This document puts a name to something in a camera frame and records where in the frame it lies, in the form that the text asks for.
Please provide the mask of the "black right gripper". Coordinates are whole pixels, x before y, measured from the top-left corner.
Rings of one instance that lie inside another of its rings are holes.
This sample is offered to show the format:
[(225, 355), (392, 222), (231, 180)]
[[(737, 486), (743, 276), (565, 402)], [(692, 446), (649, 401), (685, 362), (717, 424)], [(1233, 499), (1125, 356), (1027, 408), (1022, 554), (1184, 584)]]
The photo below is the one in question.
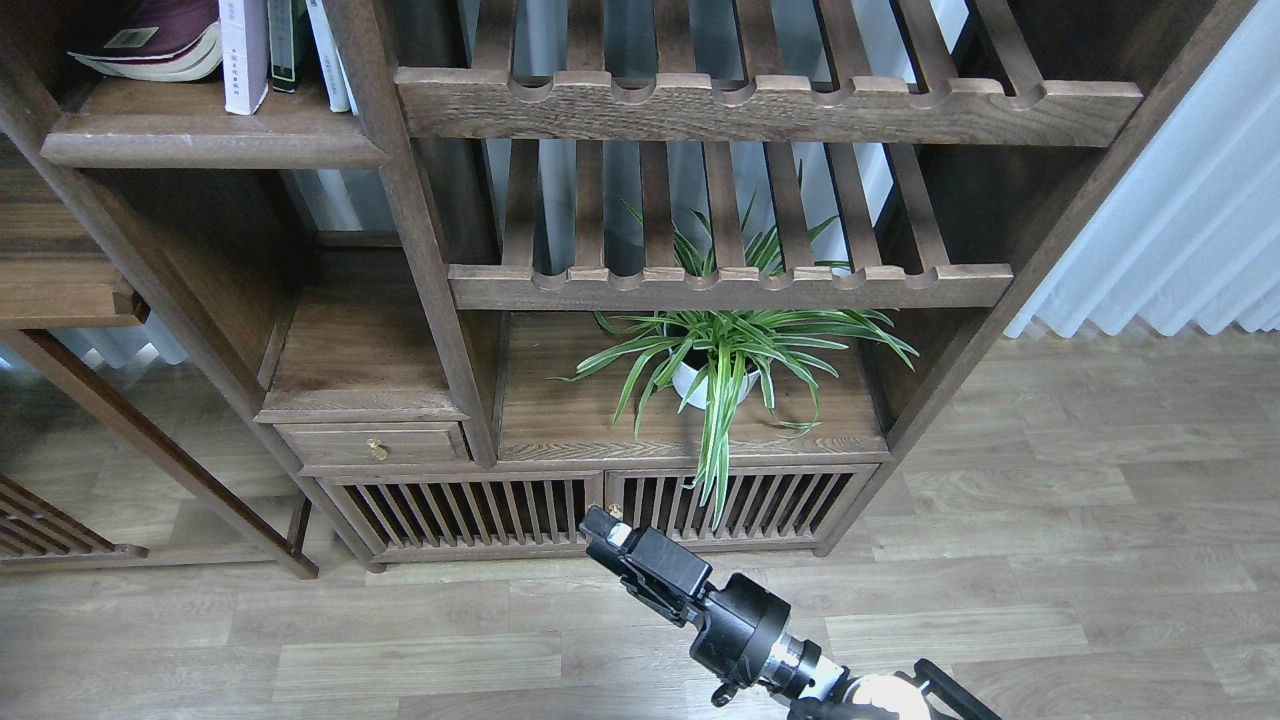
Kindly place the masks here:
[(676, 626), (692, 623), (690, 656), (721, 679), (710, 702), (722, 708), (739, 691), (763, 685), (783, 706), (846, 700), (846, 667), (813, 641), (787, 630), (790, 603), (735, 573), (723, 589), (707, 583), (710, 564), (655, 528), (632, 528), (593, 505), (579, 529), (588, 555), (627, 592)]

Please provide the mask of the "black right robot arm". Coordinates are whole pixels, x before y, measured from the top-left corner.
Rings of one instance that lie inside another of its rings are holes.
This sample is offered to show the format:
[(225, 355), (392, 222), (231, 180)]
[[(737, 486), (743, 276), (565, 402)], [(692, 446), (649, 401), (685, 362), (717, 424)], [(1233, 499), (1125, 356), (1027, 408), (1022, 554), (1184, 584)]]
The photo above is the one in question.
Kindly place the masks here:
[(722, 588), (710, 565), (655, 528), (632, 528), (591, 506), (579, 529), (588, 553), (640, 602), (698, 634), (691, 657), (721, 679), (712, 696), (726, 706), (760, 685), (791, 719), (995, 719), (997, 715), (927, 659), (914, 675), (858, 675), (787, 630), (791, 607), (741, 573)]

